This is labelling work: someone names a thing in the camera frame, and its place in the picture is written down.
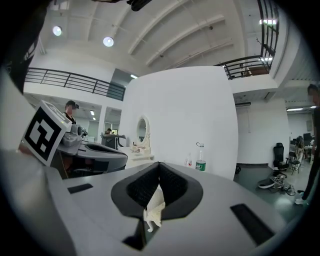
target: black slot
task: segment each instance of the black slot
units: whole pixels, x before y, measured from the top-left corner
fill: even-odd
[[[70,194],[74,194],[74,193],[78,193],[78,192],[81,192],[81,191],[85,191],[85,190],[91,189],[93,187],[94,186],[92,186],[91,184],[87,183],[87,184],[82,184],[82,185],[79,185],[79,186],[68,187],[68,190],[69,190]]]
[[[230,209],[241,222],[250,237],[255,241],[257,246],[273,237],[274,233],[245,204],[237,204],[231,206]]]

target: gray floor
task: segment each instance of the gray floor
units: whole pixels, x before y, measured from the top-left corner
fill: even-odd
[[[233,180],[271,204],[287,222],[290,222],[308,207],[307,204],[296,205],[294,202],[296,198],[301,197],[297,190],[306,189],[310,164],[303,161],[299,173],[295,171],[293,175],[291,175],[290,169],[285,172],[287,174],[286,181],[294,186],[295,196],[290,196],[285,191],[271,193],[268,189],[257,187],[257,182],[266,179],[272,172],[273,170],[269,167],[241,167],[241,172],[236,174]]]

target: white partition wall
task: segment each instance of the white partition wall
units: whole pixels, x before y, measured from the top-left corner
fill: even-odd
[[[250,106],[238,107],[236,113],[239,132],[238,163],[268,164],[273,168],[273,148],[277,143],[282,143],[284,160],[286,159],[290,147],[290,132],[284,99],[254,101]]]
[[[156,161],[183,165],[190,152],[195,168],[196,143],[204,143],[206,172],[233,180],[238,124],[232,90],[222,68],[184,67],[132,80],[125,92],[119,127],[119,134],[125,134],[131,144],[137,141],[141,115],[149,120]]]

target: oval mirror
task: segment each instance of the oval mirror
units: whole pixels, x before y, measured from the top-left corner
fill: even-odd
[[[138,143],[142,143],[147,135],[147,123],[145,119],[141,118],[137,126],[137,139]]]

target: balcony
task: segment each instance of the balcony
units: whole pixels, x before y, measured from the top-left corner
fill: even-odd
[[[229,80],[269,74],[276,54],[279,35],[279,13],[271,0],[257,0],[260,12],[261,51],[254,56],[229,60],[216,66],[224,67]]]
[[[123,101],[126,88],[93,77],[45,68],[30,67],[25,82],[72,88]]]

